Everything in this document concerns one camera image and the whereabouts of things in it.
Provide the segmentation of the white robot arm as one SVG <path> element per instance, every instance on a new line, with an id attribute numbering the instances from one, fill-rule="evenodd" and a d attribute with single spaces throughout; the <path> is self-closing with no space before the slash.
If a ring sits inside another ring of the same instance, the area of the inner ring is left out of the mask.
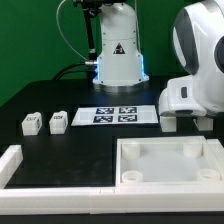
<path id="1" fill-rule="evenodd" d="M 137 18 L 125 3 L 100 7 L 102 51 L 95 86 L 108 91 L 134 88 L 149 80 L 136 46 Z M 169 28 L 147 42 L 162 70 L 179 62 L 185 76 L 168 81 L 159 97 L 162 116 L 214 116 L 224 112 L 224 0 L 183 7 Z"/>

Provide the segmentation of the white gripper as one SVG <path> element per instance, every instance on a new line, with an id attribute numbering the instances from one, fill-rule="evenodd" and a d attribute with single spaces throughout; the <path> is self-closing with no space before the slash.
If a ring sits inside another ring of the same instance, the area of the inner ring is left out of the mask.
<path id="1" fill-rule="evenodd" d="M 159 115 L 164 117 L 205 116 L 206 110 L 193 95 L 193 76 L 173 78 L 159 97 Z"/>

